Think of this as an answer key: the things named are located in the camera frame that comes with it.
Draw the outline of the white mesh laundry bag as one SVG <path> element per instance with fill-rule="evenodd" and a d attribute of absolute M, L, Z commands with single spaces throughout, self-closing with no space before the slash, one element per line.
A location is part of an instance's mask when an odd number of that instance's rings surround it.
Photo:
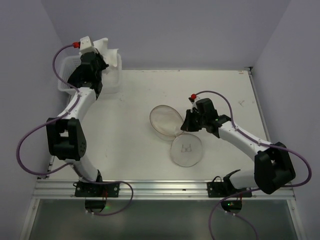
<path fill-rule="evenodd" d="M 199 137 L 181 130 L 184 120 L 173 107 L 154 107 L 150 111 L 149 122 L 160 139 L 171 142 L 169 156 L 176 165 L 189 168 L 202 160 L 202 141 Z"/>

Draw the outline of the white bra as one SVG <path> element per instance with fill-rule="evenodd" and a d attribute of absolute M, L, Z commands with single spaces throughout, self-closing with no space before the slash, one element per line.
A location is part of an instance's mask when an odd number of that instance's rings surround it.
<path fill-rule="evenodd" d="M 103 56 L 104 61 L 112 67 L 118 66 L 118 48 L 111 49 L 108 47 L 109 39 L 104 37 L 93 42 L 93 46 Z"/>

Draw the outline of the black bra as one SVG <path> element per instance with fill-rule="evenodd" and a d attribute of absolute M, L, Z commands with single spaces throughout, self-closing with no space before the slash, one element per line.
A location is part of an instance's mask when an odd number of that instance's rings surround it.
<path fill-rule="evenodd" d="M 76 70 L 74 70 L 72 72 L 72 74 L 68 78 L 67 83 L 70 84 L 70 85 L 76 86 L 77 82 L 78 82 L 78 78 L 79 78 L 79 73 L 78 73 L 78 71 L 76 69 Z"/>

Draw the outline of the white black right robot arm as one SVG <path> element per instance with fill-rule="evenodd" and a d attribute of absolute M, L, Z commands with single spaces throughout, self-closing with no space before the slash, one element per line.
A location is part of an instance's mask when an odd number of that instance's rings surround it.
<path fill-rule="evenodd" d="M 209 98 L 189 97 L 192 108 L 186 111 L 181 126 L 184 132 L 198 132 L 205 129 L 209 134 L 222 139 L 242 151 L 253 161 L 252 170 L 236 169 L 213 185 L 214 190 L 224 190 L 231 195 L 247 188 L 259 188 L 272 194 L 296 177 L 289 153 L 281 142 L 272 148 L 271 143 L 234 126 L 232 119 L 219 115 Z"/>

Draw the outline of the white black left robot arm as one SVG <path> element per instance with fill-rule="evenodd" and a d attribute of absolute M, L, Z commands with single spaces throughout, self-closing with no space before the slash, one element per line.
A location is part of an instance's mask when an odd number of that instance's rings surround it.
<path fill-rule="evenodd" d="M 99 184 L 102 176 L 86 154 L 87 141 L 81 121 L 98 99 L 103 88 L 102 71 L 109 65 L 94 51 L 82 54 L 80 60 L 67 82 L 76 88 L 75 94 L 57 121 L 47 120 L 48 149 L 51 155 L 71 165 L 81 182 Z"/>

